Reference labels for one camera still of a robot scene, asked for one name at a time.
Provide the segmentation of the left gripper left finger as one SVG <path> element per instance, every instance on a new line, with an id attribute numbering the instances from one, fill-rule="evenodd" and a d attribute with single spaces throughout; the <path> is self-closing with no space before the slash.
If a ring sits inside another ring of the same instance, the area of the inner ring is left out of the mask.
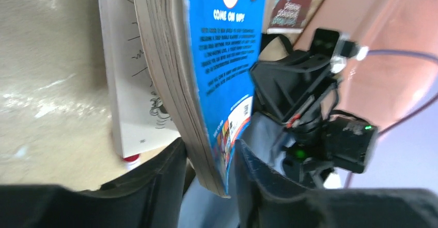
<path id="1" fill-rule="evenodd" d="M 75 227 L 176 227 L 185 168 L 185 143 L 177 138 L 98 190 L 82 191 Z"/>

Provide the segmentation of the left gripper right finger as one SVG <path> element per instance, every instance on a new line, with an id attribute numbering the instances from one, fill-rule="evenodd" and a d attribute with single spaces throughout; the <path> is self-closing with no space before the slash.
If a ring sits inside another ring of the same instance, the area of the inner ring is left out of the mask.
<path id="1" fill-rule="evenodd" d="M 234 169 L 240 227 L 318 227 L 318 214 L 301 197 L 307 189 L 282 176 L 238 140 Z"/>

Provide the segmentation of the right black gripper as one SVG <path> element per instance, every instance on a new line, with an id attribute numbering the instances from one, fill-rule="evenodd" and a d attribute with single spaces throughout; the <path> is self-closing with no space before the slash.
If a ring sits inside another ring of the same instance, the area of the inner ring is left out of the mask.
<path id="1" fill-rule="evenodd" d="M 318 28 L 309 50 L 256 62 L 249 73 L 263 112 L 287 129 L 306 123 L 325 97 L 337 91 L 331 60 L 340 51 L 341 32 Z"/>

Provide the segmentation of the blue student backpack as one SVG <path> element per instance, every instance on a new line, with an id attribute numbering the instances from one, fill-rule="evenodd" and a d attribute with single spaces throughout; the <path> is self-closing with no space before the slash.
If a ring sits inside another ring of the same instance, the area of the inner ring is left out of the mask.
<path id="1" fill-rule="evenodd" d="M 229 170 L 229 198 L 222 198 L 201 186 L 195 177 L 185 193 L 180 208 L 178 227 L 245 227 L 240 220 L 238 201 L 251 197 L 251 190 L 245 186 L 246 173 L 243 172 L 243 148 L 248 149 L 272 171 L 284 174 L 281 161 L 285 153 L 281 147 L 290 147 L 295 142 L 294 135 L 287 133 L 277 123 L 261 113 L 251 118 L 251 123 L 236 141 Z"/>

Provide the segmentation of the yellow treehouse book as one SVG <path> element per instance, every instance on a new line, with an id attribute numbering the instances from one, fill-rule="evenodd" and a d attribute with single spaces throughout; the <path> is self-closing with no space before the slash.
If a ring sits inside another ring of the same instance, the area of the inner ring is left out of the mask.
<path id="1" fill-rule="evenodd" d="M 275 0 L 268 19 L 268 34 L 303 31 L 312 0 Z"/>

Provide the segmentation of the blue treehouse book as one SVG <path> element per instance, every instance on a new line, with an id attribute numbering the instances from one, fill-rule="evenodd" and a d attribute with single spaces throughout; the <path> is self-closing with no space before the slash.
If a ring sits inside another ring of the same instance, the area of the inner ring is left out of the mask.
<path id="1" fill-rule="evenodd" d="M 251 118 L 265 0 L 99 0 L 116 153 L 180 137 L 199 183 L 227 198 Z"/>

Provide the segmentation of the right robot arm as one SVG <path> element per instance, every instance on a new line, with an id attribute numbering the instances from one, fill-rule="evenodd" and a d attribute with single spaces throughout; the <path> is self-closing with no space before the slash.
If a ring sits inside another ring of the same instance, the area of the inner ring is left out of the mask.
<path id="1" fill-rule="evenodd" d="M 260 60 L 250 69 L 255 104 L 292 135 L 281 145 L 284 174 L 307 188 L 323 188 L 336 168 L 363 173 L 378 137 L 377 126 L 343 110 L 336 62 L 363 59 L 365 47 L 336 30 L 315 30 L 307 51 L 292 50 L 276 61 Z"/>

